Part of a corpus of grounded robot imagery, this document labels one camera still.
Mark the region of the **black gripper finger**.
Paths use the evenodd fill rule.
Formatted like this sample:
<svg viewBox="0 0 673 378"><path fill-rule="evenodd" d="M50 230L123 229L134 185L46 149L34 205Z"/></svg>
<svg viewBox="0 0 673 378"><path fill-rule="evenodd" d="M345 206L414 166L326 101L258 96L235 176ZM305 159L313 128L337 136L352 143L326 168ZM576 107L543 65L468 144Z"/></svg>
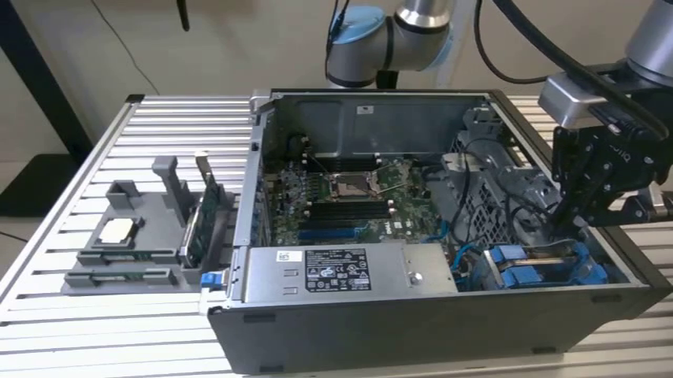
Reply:
<svg viewBox="0 0 673 378"><path fill-rule="evenodd" d="M612 209L607 201L595 201L587 211L587 222L592 227L612 227L645 224L653 221L655 210L645 195L632 195L620 209Z"/></svg>
<svg viewBox="0 0 673 378"><path fill-rule="evenodd" d="M560 183L561 201L552 212L552 231L576 233L580 217L595 225L605 213L601 188L605 183L601 142L604 128L556 128L552 149L552 178Z"/></svg>

